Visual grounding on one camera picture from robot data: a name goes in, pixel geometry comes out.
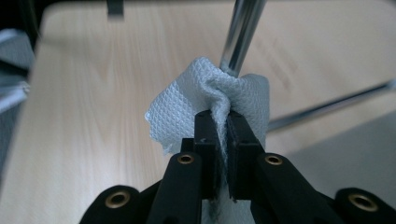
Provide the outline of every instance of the crumpled tissue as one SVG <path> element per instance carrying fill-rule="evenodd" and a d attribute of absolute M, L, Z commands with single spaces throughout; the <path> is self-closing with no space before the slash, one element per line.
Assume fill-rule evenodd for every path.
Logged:
<path fill-rule="evenodd" d="M 151 103 L 145 115 L 150 136 L 163 145 L 164 153 L 178 153 L 182 138 L 194 137 L 195 115 L 208 109 L 217 126 L 224 161 L 227 160 L 225 125 L 230 110 L 245 116 L 265 146 L 269 119 L 267 79 L 258 75 L 231 77 L 205 57 L 195 59 Z M 218 199 L 203 205 L 203 223 L 253 223 L 249 203 L 233 203 L 225 177 L 223 181 Z"/>

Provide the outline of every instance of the wooden table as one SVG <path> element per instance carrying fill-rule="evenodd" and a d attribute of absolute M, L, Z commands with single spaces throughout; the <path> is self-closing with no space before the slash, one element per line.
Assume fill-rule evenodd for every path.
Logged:
<path fill-rule="evenodd" d="M 149 138 L 149 103 L 198 56 L 219 64 L 231 2 L 47 9 L 2 186 L 2 223 L 78 223 L 114 185 L 144 189 L 169 156 Z M 264 74 L 271 117 L 395 77 L 396 9 L 379 1 L 279 1 L 264 9 L 242 74 Z M 271 133 L 284 155 L 396 109 L 394 94 Z"/>

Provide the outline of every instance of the brass insert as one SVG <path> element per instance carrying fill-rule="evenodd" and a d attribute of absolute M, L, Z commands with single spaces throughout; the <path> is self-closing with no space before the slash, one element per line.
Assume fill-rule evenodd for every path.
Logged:
<path fill-rule="evenodd" d="M 190 164 L 194 161 L 194 157 L 189 154 L 185 154 L 177 157 L 177 161 L 181 164 Z"/>
<path fill-rule="evenodd" d="M 106 206 L 109 208 L 119 208 L 123 207 L 130 200 L 131 196 L 126 190 L 119 190 L 110 194 L 106 198 Z"/>
<path fill-rule="evenodd" d="M 283 163 L 282 159 L 280 159 L 278 156 L 266 156 L 265 161 L 271 165 L 280 165 Z"/>
<path fill-rule="evenodd" d="M 353 205 L 359 207 L 361 210 L 367 212 L 375 212 L 378 210 L 378 205 L 376 205 L 376 203 L 369 197 L 362 194 L 349 194 L 348 199 Z"/>

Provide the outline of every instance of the chrome pole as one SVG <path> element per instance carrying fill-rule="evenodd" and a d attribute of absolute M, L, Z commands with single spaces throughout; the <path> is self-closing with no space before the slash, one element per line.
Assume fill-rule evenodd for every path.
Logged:
<path fill-rule="evenodd" d="M 266 0 L 236 0 L 220 69 L 238 77 Z"/>
<path fill-rule="evenodd" d="M 348 105 L 353 105 L 363 100 L 367 100 L 379 93 L 396 90 L 396 78 L 380 85 L 374 86 L 370 89 L 352 93 L 350 95 L 332 100 L 322 105 L 316 105 L 307 108 L 303 111 L 289 114 L 287 116 L 270 120 L 268 124 L 267 132 L 273 132 L 278 129 L 285 128 L 291 124 L 294 124 L 305 119 L 316 118 L 321 115 L 333 112 L 334 110 L 344 108 Z"/>

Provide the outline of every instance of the gray floor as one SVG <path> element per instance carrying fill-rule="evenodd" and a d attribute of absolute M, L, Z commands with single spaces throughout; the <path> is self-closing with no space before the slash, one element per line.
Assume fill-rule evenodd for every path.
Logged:
<path fill-rule="evenodd" d="M 0 115 L 0 178 L 7 158 L 9 144 L 14 132 L 21 105 L 17 105 Z"/>
<path fill-rule="evenodd" d="M 0 32 L 0 60 L 29 69 L 34 61 L 34 54 L 29 38 L 25 33 L 4 30 Z M 21 73 L 19 73 L 18 69 L 14 70 L 0 66 L 0 84 L 2 84 L 2 80 L 9 80 L 10 77 L 14 78 L 20 75 Z M 3 170 L 9 154 L 8 150 L 15 131 L 21 104 L 14 105 L 10 109 L 0 112 L 0 181 L 3 179 Z"/>

